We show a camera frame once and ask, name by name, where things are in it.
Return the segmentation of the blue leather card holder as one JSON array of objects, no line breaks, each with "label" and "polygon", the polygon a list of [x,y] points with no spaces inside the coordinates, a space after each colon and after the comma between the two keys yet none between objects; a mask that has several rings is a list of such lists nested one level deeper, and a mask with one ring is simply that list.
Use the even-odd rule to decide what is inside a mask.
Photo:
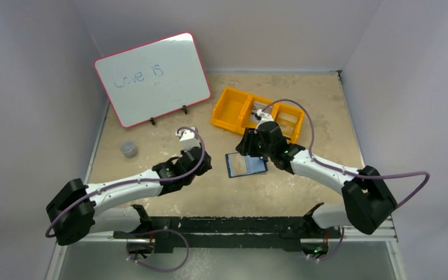
[{"label": "blue leather card holder", "polygon": [[225,155],[229,178],[244,177],[268,171],[267,159],[263,157],[242,156],[234,152]]}]

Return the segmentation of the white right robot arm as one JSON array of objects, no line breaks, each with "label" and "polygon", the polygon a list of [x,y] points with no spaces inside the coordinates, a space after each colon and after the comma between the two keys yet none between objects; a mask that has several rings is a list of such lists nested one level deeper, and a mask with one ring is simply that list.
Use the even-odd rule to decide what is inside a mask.
[{"label": "white right robot arm", "polygon": [[342,197],[340,204],[321,202],[305,215],[315,229],[353,226],[371,235],[396,210],[396,200],[386,183],[369,179],[379,175],[377,169],[346,168],[333,162],[322,166],[307,148],[289,142],[273,121],[246,129],[236,151],[242,156],[268,158],[276,168],[312,179],[338,193]]}]

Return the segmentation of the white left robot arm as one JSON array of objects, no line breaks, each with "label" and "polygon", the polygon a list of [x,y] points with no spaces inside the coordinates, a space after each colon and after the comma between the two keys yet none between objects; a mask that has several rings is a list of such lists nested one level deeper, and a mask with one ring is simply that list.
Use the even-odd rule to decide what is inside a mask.
[{"label": "white left robot arm", "polygon": [[96,184],[85,184],[79,178],[70,180],[45,208],[50,220],[45,236],[55,238],[61,246],[76,243],[99,232],[102,213],[130,201],[180,191],[211,170],[211,160],[205,148],[197,146],[120,180]]}]

